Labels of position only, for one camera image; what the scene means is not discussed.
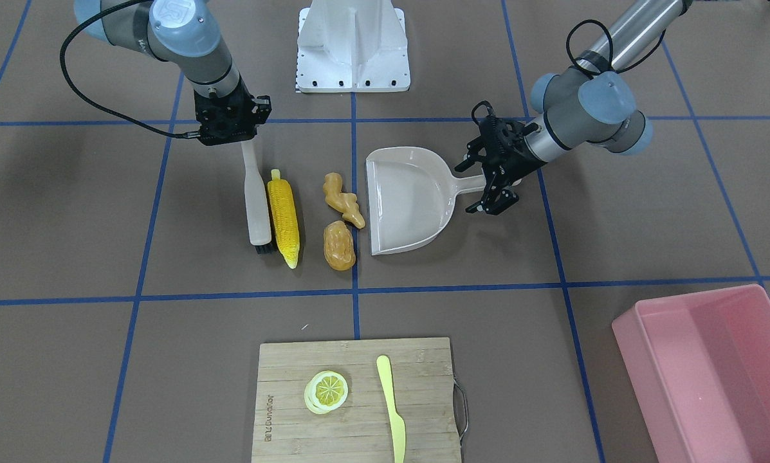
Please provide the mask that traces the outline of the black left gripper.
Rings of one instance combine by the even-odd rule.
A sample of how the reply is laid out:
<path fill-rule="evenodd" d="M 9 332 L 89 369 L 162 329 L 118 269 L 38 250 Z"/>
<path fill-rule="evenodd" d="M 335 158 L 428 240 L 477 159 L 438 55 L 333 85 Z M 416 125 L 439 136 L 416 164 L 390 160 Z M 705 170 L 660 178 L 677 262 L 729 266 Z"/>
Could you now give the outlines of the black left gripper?
<path fill-rule="evenodd" d="M 541 126 L 500 118 L 489 102 L 476 104 L 471 109 L 471 120 L 479 135 L 467 144 L 467 152 L 454 170 L 462 173 L 479 164 L 488 192 L 465 208 L 465 212 L 500 215 L 520 200 L 510 187 L 545 164 L 526 141 L 527 136 L 540 132 Z"/>

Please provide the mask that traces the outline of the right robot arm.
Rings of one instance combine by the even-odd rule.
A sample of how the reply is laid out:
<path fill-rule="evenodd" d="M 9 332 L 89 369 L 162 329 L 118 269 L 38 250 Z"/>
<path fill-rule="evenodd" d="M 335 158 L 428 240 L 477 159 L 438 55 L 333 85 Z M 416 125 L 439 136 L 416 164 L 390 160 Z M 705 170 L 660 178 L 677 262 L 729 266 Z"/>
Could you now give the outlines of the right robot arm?
<path fill-rule="evenodd" d="M 76 1 L 78 26 L 59 50 L 68 85 L 66 51 L 80 32 L 161 62 L 173 62 L 194 89 L 199 128 L 178 134 L 206 146 L 252 140 L 269 118 L 268 96 L 250 94 L 205 1 Z"/>

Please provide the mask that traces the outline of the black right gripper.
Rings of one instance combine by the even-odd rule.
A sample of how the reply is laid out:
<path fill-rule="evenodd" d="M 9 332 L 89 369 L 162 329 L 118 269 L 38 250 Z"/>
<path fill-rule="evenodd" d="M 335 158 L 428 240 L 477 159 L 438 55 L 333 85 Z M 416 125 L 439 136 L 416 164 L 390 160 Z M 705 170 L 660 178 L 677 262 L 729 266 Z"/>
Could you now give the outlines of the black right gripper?
<path fill-rule="evenodd" d="M 196 93 L 196 120 L 200 124 L 197 139 L 205 146 L 252 140 L 271 111 L 269 96 L 253 96 L 247 90 L 217 98 Z"/>

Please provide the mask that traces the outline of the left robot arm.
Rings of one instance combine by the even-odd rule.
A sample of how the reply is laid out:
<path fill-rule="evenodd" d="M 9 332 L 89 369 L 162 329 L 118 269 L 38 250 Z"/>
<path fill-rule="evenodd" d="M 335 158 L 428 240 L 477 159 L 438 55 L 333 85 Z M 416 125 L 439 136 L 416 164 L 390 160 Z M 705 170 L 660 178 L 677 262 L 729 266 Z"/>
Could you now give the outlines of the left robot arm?
<path fill-rule="evenodd" d="M 623 74 L 640 65 L 663 41 L 668 26 L 691 8 L 690 1 L 636 1 L 587 50 L 573 55 L 563 73 L 548 73 L 533 85 L 529 100 L 537 117 L 525 123 L 500 118 L 489 102 L 473 118 L 479 135 L 467 144 L 463 172 L 480 164 L 484 193 L 467 213 L 499 215 L 519 196 L 512 190 L 570 150 L 588 143 L 622 156 L 638 154 L 652 141 L 650 118 L 637 108 Z"/>

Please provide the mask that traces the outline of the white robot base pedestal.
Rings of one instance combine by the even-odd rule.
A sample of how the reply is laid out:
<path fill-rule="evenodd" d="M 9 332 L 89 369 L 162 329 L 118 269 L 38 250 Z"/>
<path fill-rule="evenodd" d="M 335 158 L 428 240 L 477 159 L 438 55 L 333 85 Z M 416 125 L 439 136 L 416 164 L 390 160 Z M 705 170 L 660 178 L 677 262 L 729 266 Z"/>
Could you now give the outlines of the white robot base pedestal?
<path fill-rule="evenodd" d="M 297 91 L 411 87 L 405 13 L 391 1 L 314 1 L 299 11 L 297 26 Z"/>

